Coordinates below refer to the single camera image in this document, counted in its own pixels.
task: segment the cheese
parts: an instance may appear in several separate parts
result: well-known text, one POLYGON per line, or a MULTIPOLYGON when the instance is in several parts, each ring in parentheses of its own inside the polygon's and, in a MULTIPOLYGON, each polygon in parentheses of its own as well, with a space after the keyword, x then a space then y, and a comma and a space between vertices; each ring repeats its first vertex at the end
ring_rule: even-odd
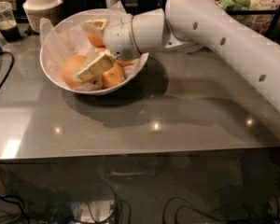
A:
POLYGON ((87 81, 91 78, 101 75, 103 72, 113 68, 115 59, 105 53, 97 54, 96 58, 88 57, 76 71, 76 76, 81 81, 87 81))

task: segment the orange fruit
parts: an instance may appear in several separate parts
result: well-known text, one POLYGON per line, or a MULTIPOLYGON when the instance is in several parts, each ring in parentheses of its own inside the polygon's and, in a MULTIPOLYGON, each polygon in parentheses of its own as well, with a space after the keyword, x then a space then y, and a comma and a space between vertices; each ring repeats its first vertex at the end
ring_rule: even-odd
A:
POLYGON ((98 50, 99 50, 100 52, 104 52, 104 51, 106 50, 106 48, 105 48, 105 47, 103 47, 103 48, 98 48, 98 50))
POLYGON ((86 37, 95 48, 103 48, 105 46, 103 40, 99 36, 86 33, 86 37))
POLYGON ((63 80, 72 89, 79 88, 83 85, 83 82, 74 81, 72 79, 73 73, 77 68, 84 63, 86 57, 82 55, 74 55, 68 58, 63 65, 63 80))
POLYGON ((85 59, 86 59, 85 56, 74 55, 65 61, 64 65, 63 65, 63 69, 62 69, 64 82, 71 89, 77 89, 77 88, 81 87, 83 84, 85 84, 86 82, 102 88, 102 85, 103 85, 102 75, 93 77, 93 78, 87 80, 86 82, 74 81, 72 79, 72 75, 77 70, 77 68, 85 62, 85 59))
POLYGON ((116 63, 120 64, 122 67, 124 66, 128 66, 128 65, 131 65, 133 63, 133 60, 130 60, 130 61, 127 61, 127 62, 124 62, 124 61, 121 61, 121 60, 116 60, 116 63))
POLYGON ((124 73, 118 63, 113 64, 113 68, 102 73, 103 89, 108 89, 119 85, 124 81, 124 73))

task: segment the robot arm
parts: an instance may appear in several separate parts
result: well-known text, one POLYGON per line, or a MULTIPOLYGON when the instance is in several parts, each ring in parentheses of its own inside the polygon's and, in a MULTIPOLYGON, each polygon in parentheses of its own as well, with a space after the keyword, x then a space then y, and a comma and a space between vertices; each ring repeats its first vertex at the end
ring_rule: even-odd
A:
POLYGON ((280 111, 280 46, 230 17, 213 0, 167 0, 161 9, 111 21, 106 47, 122 60, 150 51, 208 47, 280 111))

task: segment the white bowl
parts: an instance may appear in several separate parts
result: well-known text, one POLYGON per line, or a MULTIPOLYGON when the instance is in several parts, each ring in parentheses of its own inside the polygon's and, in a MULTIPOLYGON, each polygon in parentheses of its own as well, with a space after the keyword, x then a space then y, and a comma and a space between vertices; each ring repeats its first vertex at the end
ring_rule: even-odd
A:
POLYGON ((93 9, 75 14, 55 26, 53 30, 45 36, 45 41, 43 42, 42 49, 40 50, 40 63, 49 80, 62 89, 74 93, 105 95, 118 90, 133 79, 144 67, 147 61, 148 53, 143 54, 138 60, 135 60, 133 65, 124 67, 123 71, 126 76, 125 80, 118 86, 109 89, 97 91, 73 90, 65 84, 62 78, 62 66, 68 57, 74 55, 77 51, 81 51, 79 54, 88 52, 88 46, 90 46, 91 50, 94 49, 94 47, 90 45, 87 37, 84 35, 84 31, 80 28, 80 24, 87 20, 102 18, 108 19, 112 16, 114 17, 118 15, 118 13, 112 11, 111 9, 93 9))
POLYGON ((45 10, 29 10, 24 7, 24 11, 31 28, 37 33, 40 32, 40 20, 42 18, 50 19, 54 26, 57 25, 61 20, 61 18, 58 16, 59 10, 57 7, 45 10))
POLYGON ((58 6, 62 0, 27 0, 23 7, 27 10, 46 10, 58 6))

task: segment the counter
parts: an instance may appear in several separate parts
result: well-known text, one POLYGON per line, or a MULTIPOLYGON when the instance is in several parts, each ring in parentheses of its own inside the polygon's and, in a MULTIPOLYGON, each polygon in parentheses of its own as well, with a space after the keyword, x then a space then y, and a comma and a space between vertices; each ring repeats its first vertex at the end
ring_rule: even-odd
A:
POLYGON ((49 81, 39 36, 0 43, 16 59, 0 90, 0 159, 280 147, 279 113, 208 49, 151 53, 127 86, 87 96, 49 81))

